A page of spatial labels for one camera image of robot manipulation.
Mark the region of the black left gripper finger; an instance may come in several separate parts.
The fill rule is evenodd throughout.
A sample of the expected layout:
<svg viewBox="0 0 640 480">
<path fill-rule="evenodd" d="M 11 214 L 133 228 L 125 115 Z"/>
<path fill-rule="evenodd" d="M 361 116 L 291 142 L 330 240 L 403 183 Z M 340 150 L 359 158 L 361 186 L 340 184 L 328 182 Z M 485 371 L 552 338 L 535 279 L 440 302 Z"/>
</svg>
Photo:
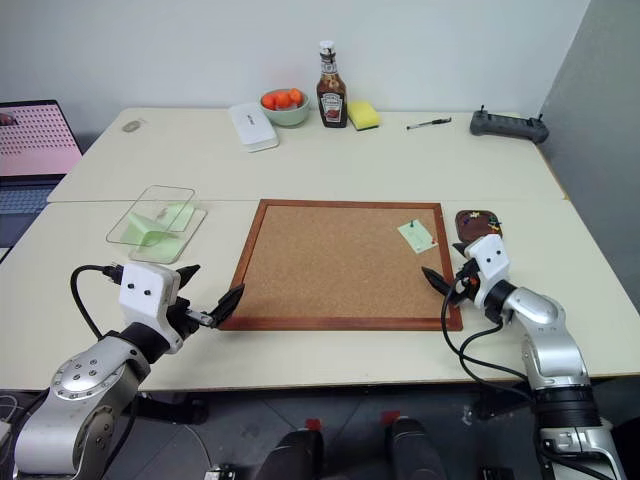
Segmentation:
<svg viewBox="0 0 640 480">
<path fill-rule="evenodd" d="M 177 290 L 186 286 L 194 275 L 200 270 L 201 266 L 198 264 L 188 265 L 178 268 L 175 273 L 177 275 Z"/>
<path fill-rule="evenodd" d="M 232 316 L 243 296 L 244 289 L 245 284 L 241 283 L 231 288 L 218 300 L 217 306 L 209 313 L 211 317 L 210 328 L 218 328 Z"/>
</svg>

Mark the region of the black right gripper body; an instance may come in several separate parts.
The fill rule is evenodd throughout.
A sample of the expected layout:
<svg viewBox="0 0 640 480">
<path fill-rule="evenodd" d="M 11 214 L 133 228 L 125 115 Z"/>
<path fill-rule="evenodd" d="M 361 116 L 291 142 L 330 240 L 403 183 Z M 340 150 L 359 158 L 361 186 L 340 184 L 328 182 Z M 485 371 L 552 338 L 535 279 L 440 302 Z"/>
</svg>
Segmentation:
<svg viewBox="0 0 640 480">
<path fill-rule="evenodd" d="M 449 304 L 458 306 L 465 300 L 475 301 L 480 287 L 480 269 L 475 259 L 467 260 L 455 274 L 450 287 Z"/>
</svg>

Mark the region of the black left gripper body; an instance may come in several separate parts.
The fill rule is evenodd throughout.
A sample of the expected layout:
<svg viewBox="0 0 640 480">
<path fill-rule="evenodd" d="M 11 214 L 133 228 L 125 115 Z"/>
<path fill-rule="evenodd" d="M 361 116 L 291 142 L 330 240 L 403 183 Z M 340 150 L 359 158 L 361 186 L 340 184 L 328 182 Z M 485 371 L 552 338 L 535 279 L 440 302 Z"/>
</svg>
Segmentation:
<svg viewBox="0 0 640 480">
<path fill-rule="evenodd" d="M 171 330 L 169 345 L 179 350 L 183 342 L 200 327 L 211 326 L 211 315 L 191 308 L 191 302 L 178 296 L 167 309 L 166 318 Z"/>
</svg>

